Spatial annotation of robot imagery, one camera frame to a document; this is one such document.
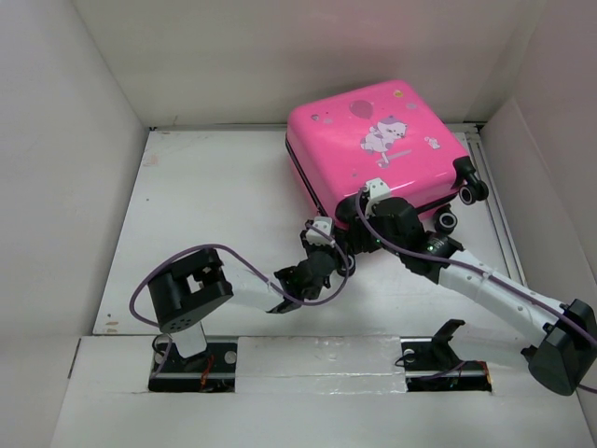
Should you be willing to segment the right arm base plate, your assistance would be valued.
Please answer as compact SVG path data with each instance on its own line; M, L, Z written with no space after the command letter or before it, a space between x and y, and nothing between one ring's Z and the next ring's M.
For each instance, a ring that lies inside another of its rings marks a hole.
M492 392L487 363L459 357L451 347L454 333L465 325L450 319L432 336L400 338L394 365L405 374L408 392Z

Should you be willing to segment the pink suitcase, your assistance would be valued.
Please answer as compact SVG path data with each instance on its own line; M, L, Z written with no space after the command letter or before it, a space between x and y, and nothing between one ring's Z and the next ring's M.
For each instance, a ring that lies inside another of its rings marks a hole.
M468 150L403 80L294 108L285 144L315 209L344 230L355 194L374 179L421 217L454 198L472 204L489 195Z

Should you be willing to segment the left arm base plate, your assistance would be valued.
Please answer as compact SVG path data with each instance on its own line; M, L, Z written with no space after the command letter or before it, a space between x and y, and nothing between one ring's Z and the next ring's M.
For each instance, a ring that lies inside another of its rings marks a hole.
M167 343L153 342L154 361L147 388L156 393L232 393L235 391L237 339L212 339L207 350L182 358L175 345L160 370Z

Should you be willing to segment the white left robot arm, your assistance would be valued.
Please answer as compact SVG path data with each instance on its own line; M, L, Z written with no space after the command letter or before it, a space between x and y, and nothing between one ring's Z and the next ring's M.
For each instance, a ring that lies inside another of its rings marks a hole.
M227 302L283 315L305 305L325 304L343 287L322 299L330 276L346 278L354 273L354 257L333 247L319 248L295 266L269 278L236 252L223 246L188 249L145 280L160 333L171 339L175 358L188 370L207 361L207 342L202 320Z

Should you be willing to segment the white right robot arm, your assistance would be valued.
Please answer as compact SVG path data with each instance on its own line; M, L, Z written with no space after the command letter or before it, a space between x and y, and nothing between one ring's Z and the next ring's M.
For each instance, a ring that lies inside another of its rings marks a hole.
M460 293L509 324L529 342L521 354L546 389L570 396L596 360L596 315L582 300L561 302L488 267L447 235L423 227L412 205L360 189L359 221L379 246L411 272Z

